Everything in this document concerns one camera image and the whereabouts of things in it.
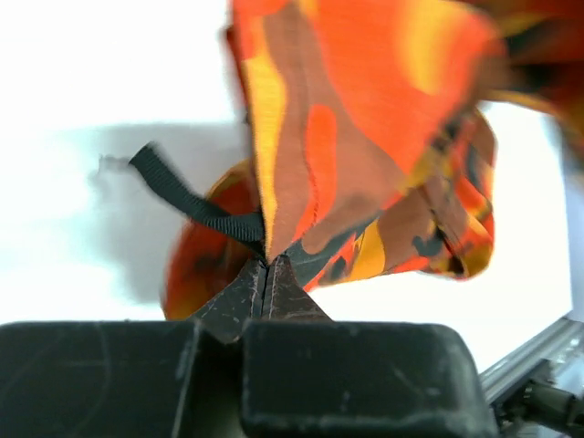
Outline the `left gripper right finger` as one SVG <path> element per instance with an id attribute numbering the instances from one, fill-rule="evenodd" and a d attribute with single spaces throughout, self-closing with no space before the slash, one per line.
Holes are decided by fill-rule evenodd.
<path id="1" fill-rule="evenodd" d="M 267 270 L 262 319 L 331 321 L 298 284 L 286 255 L 280 255 Z"/>

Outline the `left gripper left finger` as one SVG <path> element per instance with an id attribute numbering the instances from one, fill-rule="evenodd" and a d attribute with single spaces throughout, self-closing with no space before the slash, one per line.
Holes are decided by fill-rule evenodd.
<path id="1" fill-rule="evenodd" d="M 248 260 L 235 280 L 193 314 L 222 343 L 237 341 L 250 318 L 260 318 L 267 269 L 257 259 Z"/>

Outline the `orange camouflage trousers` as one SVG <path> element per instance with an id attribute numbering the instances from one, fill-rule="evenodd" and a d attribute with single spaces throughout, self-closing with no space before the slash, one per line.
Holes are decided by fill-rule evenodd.
<path id="1" fill-rule="evenodd" d="M 483 273 L 496 163 L 483 100 L 550 114 L 583 154 L 580 1 L 234 1 L 226 38 L 252 151 L 207 194 L 227 229 L 183 228 L 168 319 L 256 253 L 288 256 L 306 291 Z"/>

